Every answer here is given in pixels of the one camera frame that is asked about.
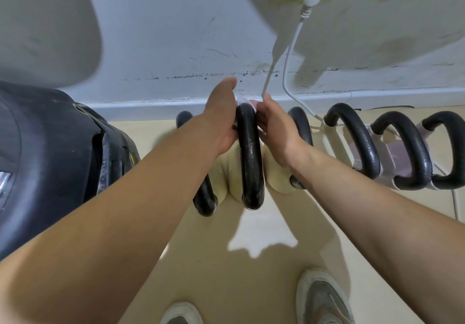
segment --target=power cord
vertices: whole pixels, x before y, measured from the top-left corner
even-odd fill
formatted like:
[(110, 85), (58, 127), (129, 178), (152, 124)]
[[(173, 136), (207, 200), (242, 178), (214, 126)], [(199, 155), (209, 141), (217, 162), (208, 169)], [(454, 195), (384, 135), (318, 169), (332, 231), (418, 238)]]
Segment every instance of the power cord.
[[(297, 39), (299, 38), (300, 30), (302, 29), (302, 26), (304, 25), (305, 19), (307, 19), (311, 15), (312, 8), (315, 5), (317, 5), (320, 1), (321, 0), (304, 0), (304, 4), (302, 5), (302, 9), (300, 11), (299, 23), (297, 24), (297, 27), (296, 27), (296, 30), (295, 30), (295, 33), (294, 33), (294, 37), (293, 37), (293, 39), (291, 41), (291, 44), (289, 45), (289, 49), (287, 51), (286, 61), (284, 62), (283, 89), (286, 92), (286, 94), (288, 94), (288, 96), (290, 98), (292, 98), (295, 102), (297, 102), (303, 108), (305, 108), (312, 117), (316, 118), (318, 121), (323, 121), (322, 117), (318, 116), (310, 107), (308, 107), (299, 97), (297, 97), (294, 93), (292, 93), (289, 90), (289, 88), (287, 87), (287, 72), (288, 72), (287, 68), (288, 68), (288, 65), (289, 65), (289, 59), (291, 57), (291, 54), (294, 51), (294, 47), (295, 47), (295, 44), (297, 42)], [(392, 132), (393, 134), (395, 134), (396, 136), (399, 136), (399, 134), (397, 133), (397, 131), (393, 127), (388, 127), (388, 130), (390, 132)], [(440, 164), (438, 164), (435, 161), (433, 161), (433, 164), (439, 170), (439, 172), (441, 172), (444, 176), (448, 175), (448, 172), (446, 171), (446, 169), (443, 168)], [(458, 207), (457, 190), (451, 190), (451, 193), (452, 193), (452, 203), (453, 203), (453, 207), (454, 207), (455, 219), (457, 221), (462, 221), (460, 208)]]

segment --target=black curved handle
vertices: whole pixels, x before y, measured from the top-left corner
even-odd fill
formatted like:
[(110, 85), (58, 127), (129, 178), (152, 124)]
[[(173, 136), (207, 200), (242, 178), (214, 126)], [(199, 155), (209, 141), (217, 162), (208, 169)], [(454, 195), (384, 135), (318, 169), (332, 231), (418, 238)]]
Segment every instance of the black curved handle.
[(253, 106), (241, 103), (236, 107), (237, 132), (242, 170), (242, 202), (256, 210), (264, 201), (264, 177), (257, 118)]
[[(192, 118), (192, 113), (182, 111), (176, 116), (176, 128), (180, 128), (183, 124)], [(195, 209), (202, 216), (211, 216), (218, 209), (218, 199), (213, 193), (210, 178), (206, 175), (199, 190), (193, 199)]]
[[(297, 131), (299, 132), (299, 136), (307, 143), (313, 146), (313, 139), (311, 138), (311, 128), (310, 124), (308, 124), (308, 118), (305, 114), (303, 108), (296, 106), (289, 110), (287, 113), (291, 116), (294, 120), (294, 123), (297, 127)], [(304, 185), (299, 182), (296, 176), (292, 175), (289, 179), (292, 186), (297, 189), (305, 189)]]
[(465, 121), (455, 112), (441, 111), (425, 118), (421, 124), (431, 132), (443, 124), (452, 146), (452, 171), (447, 176), (433, 175), (433, 185), (440, 190), (465, 186)]
[(368, 178), (375, 179), (380, 175), (381, 163), (370, 133), (357, 112), (345, 103), (331, 106), (324, 118), (326, 125), (330, 127), (336, 126), (339, 119), (346, 125), (357, 147), (362, 162), (362, 169), (359, 172)]
[(411, 176), (395, 176), (394, 184), (401, 190), (420, 190), (427, 186), (433, 174), (433, 164), (418, 129), (403, 113), (386, 112), (371, 124), (373, 133), (381, 135), (389, 125), (393, 125), (404, 143), (410, 159)]

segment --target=baseboard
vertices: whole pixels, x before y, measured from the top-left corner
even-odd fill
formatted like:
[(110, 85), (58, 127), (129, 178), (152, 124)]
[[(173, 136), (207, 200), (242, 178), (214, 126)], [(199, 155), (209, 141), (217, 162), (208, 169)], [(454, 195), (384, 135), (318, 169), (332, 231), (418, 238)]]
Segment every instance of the baseboard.
[[(355, 109), (375, 109), (388, 106), (441, 107), (465, 105), (465, 88), (433, 87), (418, 89), (351, 91), (299, 96), (318, 113), (326, 112), (335, 103), (347, 103)], [(273, 97), (288, 110), (297, 104), (287, 95)], [(248, 97), (260, 100), (260, 97)], [(108, 121), (151, 121), (175, 119), (181, 111), (198, 115), (207, 98), (181, 100), (151, 100), (130, 102), (85, 103)]]

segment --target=person's right arm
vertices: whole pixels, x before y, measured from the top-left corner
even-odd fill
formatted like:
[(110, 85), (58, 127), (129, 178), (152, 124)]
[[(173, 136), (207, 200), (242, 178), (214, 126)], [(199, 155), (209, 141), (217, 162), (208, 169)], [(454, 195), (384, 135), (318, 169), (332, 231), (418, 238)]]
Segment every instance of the person's right arm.
[(465, 225), (375, 183), (300, 139), (266, 95), (261, 138), (426, 323), (465, 322)]

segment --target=person's left hand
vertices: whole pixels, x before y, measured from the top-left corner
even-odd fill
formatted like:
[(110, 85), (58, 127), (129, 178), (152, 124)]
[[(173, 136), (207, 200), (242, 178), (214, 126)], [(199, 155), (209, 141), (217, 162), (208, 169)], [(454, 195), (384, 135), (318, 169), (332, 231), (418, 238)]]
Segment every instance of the person's left hand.
[(220, 137), (219, 155), (228, 151), (237, 139), (237, 131), (233, 126), (236, 118), (236, 99), (233, 89), (236, 84), (236, 78), (225, 78), (213, 89), (205, 106), (204, 114), (217, 128)]

